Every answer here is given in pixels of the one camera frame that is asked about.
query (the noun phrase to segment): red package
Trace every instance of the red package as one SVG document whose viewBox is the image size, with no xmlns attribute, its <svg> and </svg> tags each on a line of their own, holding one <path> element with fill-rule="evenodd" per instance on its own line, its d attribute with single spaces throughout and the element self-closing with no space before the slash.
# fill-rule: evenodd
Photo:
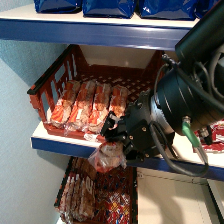
<svg viewBox="0 0 224 224">
<path fill-rule="evenodd" d="M 110 84 L 97 83 L 94 97 L 93 111 L 89 118 L 89 130 L 99 134 L 108 115 Z"/>
<path fill-rule="evenodd" d="M 50 121 L 55 127 L 64 127 L 64 124 L 71 114 L 72 106 L 75 102 L 79 88 L 80 83 L 77 81 L 68 81 L 66 83 L 62 97 L 58 100 L 51 115 Z"/>
<path fill-rule="evenodd" d="M 127 98 L 128 89 L 119 85 L 115 86 L 113 88 L 109 111 L 113 111 L 119 118 L 124 116 Z"/>
<path fill-rule="evenodd" d="M 66 126 L 66 131 L 85 131 L 88 125 L 90 113 L 92 111 L 95 88 L 95 81 L 87 81 L 81 85 L 79 94 Z"/>
<path fill-rule="evenodd" d="M 200 138 L 202 147 L 206 152 L 224 152 L 224 119 L 210 125 L 212 131 L 212 145 L 206 145 L 199 132 L 195 134 Z"/>
</svg>

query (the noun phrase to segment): white wall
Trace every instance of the white wall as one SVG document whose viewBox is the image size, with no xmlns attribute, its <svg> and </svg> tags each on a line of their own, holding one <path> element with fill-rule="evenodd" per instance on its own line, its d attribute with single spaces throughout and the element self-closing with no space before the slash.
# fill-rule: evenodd
<svg viewBox="0 0 224 224">
<path fill-rule="evenodd" d="M 1 0 L 0 11 L 33 3 Z M 55 224 L 69 157 L 31 148 L 39 123 L 26 94 L 64 45 L 0 40 L 0 224 Z"/>
</svg>

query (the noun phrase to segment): food package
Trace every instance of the food package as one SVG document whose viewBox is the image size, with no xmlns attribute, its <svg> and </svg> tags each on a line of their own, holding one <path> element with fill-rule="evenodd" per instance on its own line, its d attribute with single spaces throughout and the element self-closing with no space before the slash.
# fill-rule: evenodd
<svg viewBox="0 0 224 224">
<path fill-rule="evenodd" d="M 70 173 L 70 175 L 71 175 L 71 182 L 70 182 L 70 186 L 69 186 L 68 193 L 66 196 L 66 211 L 65 211 L 65 219 L 66 219 L 67 223 L 73 223 L 73 216 L 71 213 L 71 205 L 72 205 L 72 195 L 73 195 L 73 190 L 74 190 L 74 186 L 75 186 L 75 177 L 76 177 L 75 173 Z"/>
<path fill-rule="evenodd" d="M 83 14 L 87 17 L 131 18 L 137 0 L 83 0 Z"/>
<path fill-rule="evenodd" d="M 35 9 L 41 13 L 68 13 L 80 10 L 82 0 L 34 0 Z"/>
<path fill-rule="evenodd" d="M 224 152 L 224 119 L 210 125 L 210 127 L 213 140 L 212 145 L 206 145 L 199 132 L 195 133 L 200 139 L 202 147 L 205 152 Z"/>
<path fill-rule="evenodd" d="M 65 212 L 66 212 L 66 199 L 67 199 L 67 194 L 68 194 L 70 182 L 71 182 L 71 177 L 68 176 L 68 179 L 67 179 L 62 197 L 61 197 L 60 205 L 59 205 L 59 208 L 58 208 L 59 212 L 62 213 L 62 214 L 65 214 Z"/>
<path fill-rule="evenodd" d="M 76 174 L 75 185 L 74 185 L 73 195 L 72 195 L 72 205 L 70 208 L 71 214 L 74 219 L 77 219 L 79 216 L 78 210 L 80 205 L 81 183 L 82 183 L 82 180 L 80 178 L 80 174 Z"/>
<path fill-rule="evenodd" d="M 95 210 L 95 195 L 94 195 L 95 184 L 87 176 L 82 182 L 81 192 L 81 203 L 79 207 L 79 215 L 86 219 L 92 219 Z"/>
<path fill-rule="evenodd" d="M 75 102 L 76 95 L 80 89 L 80 83 L 77 81 L 68 81 L 65 85 L 62 97 L 55 105 L 50 121 L 57 128 L 63 128 L 67 122 L 72 106 Z"/>
<path fill-rule="evenodd" d="M 84 82 L 81 85 L 79 94 L 66 125 L 65 135 L 69 131 L 75 130 L 85 132 L 88 128 L 88 121 L 92 111 L 95 89 L 96 82 L 92 80 Z"/>
<path fill-rule="evenodd" d="M 199 0 L 196 7 L 196 16 L 202 18 L 220 0 Z"/>
<path fill-rule="evenodd" d="M 139 0 L 141 18 L 194 20 L 198 0 Z"/>
<path fill-rule="evenodd" d="M 108 107 L 111 93 L 110 84 L 97 83 L 93 103 L 93 111 L 89 118 L 89 130 L 99 134 L 108 115 Z"/>
<path fill-rule="evenodd" d="M 128 89 L 122 86 L 113 87 L 109 111 L 113 111 L 117 117 L 124 115 L 128 98 Z"/>
<path fill-rule="evenodd" d="M 121 142 L 104 142 L 89 157 L 89 163 L 101 173 L 121 165 L 126 168 L 126 158 Z"/>
</svg>

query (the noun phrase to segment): red plastic crate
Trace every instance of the red plastic crate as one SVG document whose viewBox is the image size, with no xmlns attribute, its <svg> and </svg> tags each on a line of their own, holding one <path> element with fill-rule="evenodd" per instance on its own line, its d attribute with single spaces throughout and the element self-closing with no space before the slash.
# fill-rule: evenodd
<svg viewBox="0 0 224 224">
<path fill-rule="evenodd" d="M 128 101 L 135 101 L 141 91 L 153 88 L 157 71 L 163 64 L 161 60 L 162 54 L 162 51 L 156 51 L 145 69 L 89 65 L 80 47 L 78 45 L 70 45 L 28 90 L 27 93 L 30 96 L 30 103 L 34 109 L 38 110 L 48 134 L 64 136 L 64 129 L 58 129 L 47 123 L 47 116 L 44 111 L 43 93 L 45 93 L 51 112 L 53 112 L 57 103 L 53 99 L 52 83 L 57 92 L 57 99 L 60 98 L 63 92 L 63 86 L 68 80 L 87 81 L 96 79 L 101 83 L 110 83 L 112 86 L 121 85 L 127 87 L 130 91 Z M 57 80 L 57 76 L 60 75 L 62 68 L 64 69 L 64 73 Z M 67 137 L 84 139 L 84 133 L 73 131 Z M 97 138 L 99 141 L 104 140 L 100 135 Z"/>
</svg>

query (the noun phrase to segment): blue shelf edge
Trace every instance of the blue shelf edge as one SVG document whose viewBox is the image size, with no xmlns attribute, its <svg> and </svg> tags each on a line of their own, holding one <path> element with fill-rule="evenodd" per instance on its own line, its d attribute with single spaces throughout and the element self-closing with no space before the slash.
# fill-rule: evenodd
<svg viewBox="0 0 224 224">
<path fill-rule="evenodd" d="M 82 146 L 82 145 L 74 145 L 70 143 L 57 142 L 53 140 L 47 140 L 42 138 L 31 137 L 32 148 L 38 150 L 44 150 L 69 156 L 88 158 L 92 152 L 94 151 L 94 147 Z M 198 170 L 202 168 L 203 165 L 189 163 L 189 162 L 181 162 L 174 161 L 181 165 L 183 168 L 186 168 L 191 171 Z M 154 169 L 164 172 L 176 173 L 173 171 L 167 163 L 160 158 L 153 157 L 145 159 L 142 163 L 131 163 L 128 164 L 133 167 L 142 167 L 147 169 Z M 224 168 L 210 166 L 208 172 L 203 178 L 224 181 Z"/>
<path fill-rule="evenodd" d="M 0 39 L 174 51 L 191 28 L 0 19 Z"/>
</svg>

